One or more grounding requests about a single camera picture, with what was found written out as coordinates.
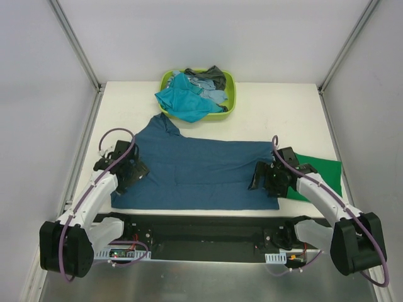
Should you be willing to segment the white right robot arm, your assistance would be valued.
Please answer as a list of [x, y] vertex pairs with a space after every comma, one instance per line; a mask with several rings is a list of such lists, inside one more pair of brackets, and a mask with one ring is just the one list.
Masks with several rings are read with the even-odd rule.
[[273, 234], [272, 242], [283, 250], [309, 243], [331, 256], [344, 276], [376, 266], [387, 268], [387, 252], [382, 224], [375, 213], [364, 213], [346, 204], [339, 193], [326, 183], [309, 163], [300, 163], [292, 148], [273, 151], [273, 161], [259, 161], [254, 169], [250, 190], [263, 187], [274, 198], [285, 198], [290, 189], [313, 204], [328, 226], [303, 215], [287, 220]]

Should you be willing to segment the dark blue t shirt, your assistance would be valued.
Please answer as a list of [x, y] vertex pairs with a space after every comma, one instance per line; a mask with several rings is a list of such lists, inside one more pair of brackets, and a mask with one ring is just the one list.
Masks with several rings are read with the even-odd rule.
[[121, 210], [278, 210], [265, 189], [250, 190], [258, 162], [271, 163], [269, 142], [220, 141], [182, 136], [164, 114], [135, 136], [149, 173], [124, 194]]

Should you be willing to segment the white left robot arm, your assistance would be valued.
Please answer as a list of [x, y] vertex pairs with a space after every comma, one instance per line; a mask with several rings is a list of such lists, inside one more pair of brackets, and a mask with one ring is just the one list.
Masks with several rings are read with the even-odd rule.
[[92, 223], [105, 199], [112, 193], [124, 194], [149, 173], [139, 159], [134, 142], [119, 140], [114, 150], [94, 164], [91, 177], [71, 207], [55, 221], [45, 221], [40, 228], [40, 267], [59, 272], [69, 280], [84, 277], [94, 256], [112, 241], [128, 244], [133, 230], [122, 219], [107, 217]]

